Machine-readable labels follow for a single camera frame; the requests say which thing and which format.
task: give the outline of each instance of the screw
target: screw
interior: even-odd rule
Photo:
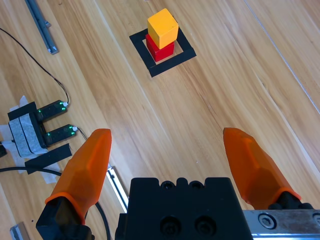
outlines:
[[[316,224],[320,226],[320,213],[315,213],[313,215],[313,219],[315,220]]]
[[[216,222],[209,216],[201,216],[195,221],[195,229],[201,236],[210,238],[216,233]]]
[[[161,221],[160,230],[167,238],[177,237],[181,231],[181,224],[174,216],[168,216]]]
[[[161,188],[163,188],[163,189],[172,189],[174,187],[175,187],[175,185],[171,181],[164,181],[163,183],[161,183]]]
[[[276,220],[265,213],[260,214],[258,220],[266,229],[274,229],[276,227]]]

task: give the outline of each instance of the gray tape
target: gray tape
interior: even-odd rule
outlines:
[[[9,126],[20,156],[25,159],[35,158],[36,155],[34,155],[28,147],[27,139],[24,135],[19,119],[16,118],[11,120],[9,122]]]
[[[45,154],[48,152],[47,149],[42,148],[40,146],[39,140],[37,138],[34,126],[31,123],[30,114],[27,113],[21,117],[19,117],[22,129],[24,131],[24,135],[29,145],[29,148],[34,154]]]

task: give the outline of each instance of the wooden block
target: wooden block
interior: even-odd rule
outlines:
[[[148,18],[148,33],[159,49],[173,43],[178,36],[178,23],[165,8]]]
[[[168,44],[167,46],[165,46],[162,49],[159,49],[149,34],[147,34],[145,36],[145,40],[146,40],[146,46],[149,49],[149,52],[151,53],[154,61],[156,61],[156,62],[158,62],[162,59],[165,59],[165,58],[171,56],[172,54],[174,54],[174,51],[175,51],[175,43],[174,42]]]

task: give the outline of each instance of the floor plank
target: floor plank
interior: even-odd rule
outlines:
[[[319,171],[301,146],[295,132],[300,131],[300,121],[292,113],[299,118],[311,116],[311,128],[319,116],[244,2],[202,2],[192,9],[171,1],[143,2],[137,7],[128,0],[96,2],[108,23],[105,29],[110,28],[119,42],[188,166],[199,168],[202,176],[230,174],[224,165],[222,129],[241,128],[259,140],[305,200],[318,204],[314,191],[319,188]],[[146,68],[128,35],[145,28],[147,16],[141,17],[143,13],[152,14],[149,12],[164,7],[180,23],[197,57],[146,78]]]
[[[320,2],[246,1],[319,109]]]

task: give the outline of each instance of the wire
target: wire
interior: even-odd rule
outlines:
[[[48,70],[46,70],[31,54],[30,52],[14,37],[12,36],[10,33],[8,33],[6,30],[3,30],[1,27],[0,27],[0,30],[4,33],[6,33],[8,36],[10,36],[17,44],[20,45],[20,47],[22,47],[22,49],[29,55],[30,58],[32,58],[33,61],[35,61],[36,64],[38,64],[38,66],[43,70],[45,71],[50,77],[52,77],[56,83],[63,89],[64,93],[65,93],[65,96],[66,96],[66,102],[69,104],[69,95],[68,95],[68,92],[67,92],[67,89],[66,87],[63,85],[62,82],[60,82],[58,79],[56,79]]]
[[[80,133],[82,134],[82,137],[84,138],[84,140],[87,140],[88,137],[87,137],[87,135],[84,133],[84,131],[82,131],[82,129],[81,129],[80,127],[77,127],[77,128],[78,128],[78,130],[80,131]]]
[[[106,232],[106,239],[107,240],[111,240],[111,235],[110,235],[110,229],[109,229],[109,224],[108,224],[108,220],[107,220],[107,217],[104,213],[104,210],[102,209],[101,205],[99,202],[97,202],[95,204],[96,208],[98,209],[101,217],[102,217],[102,220],[103,220],[103,223],[104,223],[104,227],[105,227],[105,232]]]
[[[29,171],[36,171],[36,172],[43,172],[43,173],[49,173],[49,174],[54,174],[57,176],[61,176],[61,172],[58,171],[54,171],[54,170],[49,170],[49,169],[45,169],[45,168],[36,168],[36,167],[27,167],[27,166],[13,166],[13,167],[5,167],[5,168],[0,168],[0,173],[4,173],[4,172],[9,172],[9,171],[15,171],[15,170],[29,170]],[[111,240],[111,234],[110,234],[110,228],[109,228],[109,224],[108,224],[108,220],[107,217],[104,213],[104,210],[102,209],[101,205],[99,202],[97,202],[95,204],[96,208],[98,209],[102,220],[103,220],[103,224],[104,224],[104,228],[105,228],[105,232],[106,232],[106,239],[107,240]]]

